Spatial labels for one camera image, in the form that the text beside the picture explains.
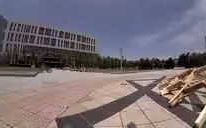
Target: stone pavement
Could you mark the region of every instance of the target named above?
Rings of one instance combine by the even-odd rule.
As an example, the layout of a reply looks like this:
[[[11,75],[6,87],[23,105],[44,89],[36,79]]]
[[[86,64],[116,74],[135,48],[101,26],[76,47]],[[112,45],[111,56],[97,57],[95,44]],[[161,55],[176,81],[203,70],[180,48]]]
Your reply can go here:
[[[56,119],[59,128],[190,128],[198,116],[168,108],[151,89],[158,80],[113,83],[90,93]]]
[[[0,128],[41,128],[81,97],[114,80],[25,89],[0,95]]]
[[[55,128],[64,125],[70,128],[71,123],[75,125],[74,128],[85,128],[86,126],[99,128],[110,126],[112,128],[128,125],[137,127],[161,125],[164,127],[164,125],[174,122],[180,123],[177,126],[188,126],[187,124],[192,123],[192,121],[186,121],[187,124],[185,124],[181,121],[185,120],[185,117],[182,118],[180,114],[179,117],[176,117],[175,114],[172,114],[173,111],[168,111],[165,105],[161,104],[160,98],[158,102],[158,95],[155,93],[147,94],[151,93],[151,88],[154,87],[150,85],[155,85],[150,83],[161,77],[161,72],[134,74],[134,77],[72,74],[73,77],[77,77],[74,78],[75,82],[64,80],[67,78],[65,73],[60,73],[58,76],[45,74],[49,77],[42,76],[43,79],[35,78],[33,81],[30,80],[31,78],[26,79],[26,81],[30,81],[26,84],[26,86],[29,85],[28,87],[22,85],[26,88],[0,93],[0,128]],[[140,85],[135,85],[138,80],[134,80],[135,82],[124,81],[132,78],[145,80],[141,80],[143,83],[139,83]],[[13,78],[8,80],[10,87]],[[162,115],[162,117],[158,119],[157,116],[152,115]]]

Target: cloud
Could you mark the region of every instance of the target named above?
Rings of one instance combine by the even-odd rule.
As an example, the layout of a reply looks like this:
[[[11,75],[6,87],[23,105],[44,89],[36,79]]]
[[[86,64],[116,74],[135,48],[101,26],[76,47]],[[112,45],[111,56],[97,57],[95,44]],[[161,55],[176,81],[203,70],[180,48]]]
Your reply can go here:
[[[206,0],[201,0],[197,1],[193,8],[187,10],[179,21],[171,22],[164,30],[150,35],[134,37],[131,42],[141,48],[160,43],[161,47],[169,48],[169,52],[175,50],[179,52],[176,54],[180,54],[186,51],[204,51],[205,35]]]

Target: tree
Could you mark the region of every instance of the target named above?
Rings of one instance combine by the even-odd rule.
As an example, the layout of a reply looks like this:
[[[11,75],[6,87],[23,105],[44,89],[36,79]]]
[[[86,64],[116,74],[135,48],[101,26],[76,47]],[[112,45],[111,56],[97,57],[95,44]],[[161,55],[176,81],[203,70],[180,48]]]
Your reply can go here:
[[[173,69],[175,67],[175,61],[170,57],[168,60],[165,61],[165,68]]]

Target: white building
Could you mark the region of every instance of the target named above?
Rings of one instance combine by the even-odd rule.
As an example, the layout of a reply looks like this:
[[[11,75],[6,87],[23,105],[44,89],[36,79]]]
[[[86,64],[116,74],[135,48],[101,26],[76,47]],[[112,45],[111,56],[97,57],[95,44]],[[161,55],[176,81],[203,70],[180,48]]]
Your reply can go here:
[[[23,56],[26,58],[25,63],[31,64],[32,55],[58,58],[50,59],[58,62],[63,57],[66,57],[67,61],[75,61],[77,59],[74,59],[76,57],[72,54],[96,55],[96,44],[92,36],[62,28],[9,21],[0,15],[0,61],[8,59],[8,63],[19,63],[18,60]]]

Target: wooden beam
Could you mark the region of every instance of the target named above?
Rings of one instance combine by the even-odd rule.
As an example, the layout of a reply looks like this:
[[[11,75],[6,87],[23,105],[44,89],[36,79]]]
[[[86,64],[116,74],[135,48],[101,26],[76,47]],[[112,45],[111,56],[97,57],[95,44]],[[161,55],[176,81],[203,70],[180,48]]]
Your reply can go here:
[[[200,115],[196,119],[194,127],[201,128],[203,124],[205,123],[205,121],[206,121],[206,105],[203,108],[203,111],[200,113]]]

